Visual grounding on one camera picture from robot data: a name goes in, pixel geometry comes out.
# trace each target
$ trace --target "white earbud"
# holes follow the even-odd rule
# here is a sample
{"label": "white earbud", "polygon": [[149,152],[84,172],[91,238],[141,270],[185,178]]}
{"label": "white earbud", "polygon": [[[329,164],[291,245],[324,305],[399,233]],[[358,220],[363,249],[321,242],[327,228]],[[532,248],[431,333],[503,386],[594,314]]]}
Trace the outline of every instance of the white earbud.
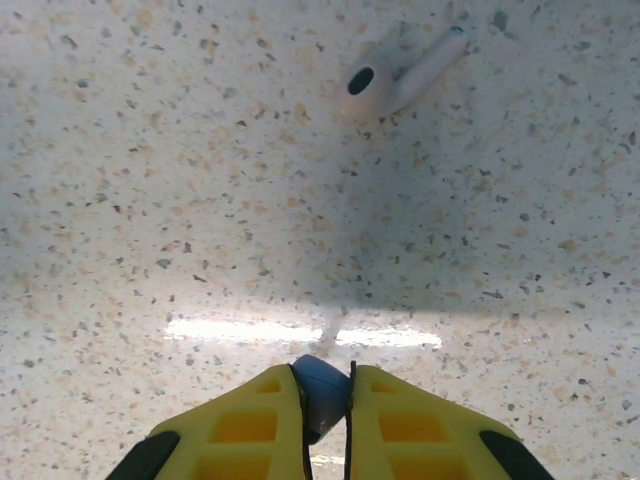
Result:
{"label": "white earbud", "polygon": [[349,68],[338,85],[336,100],[340,111],[350,117],[366,118],[403,109],[424,95],[464,55],[468,44],[464,30],[452,27],[397,81],[382,55],[365,56]]}

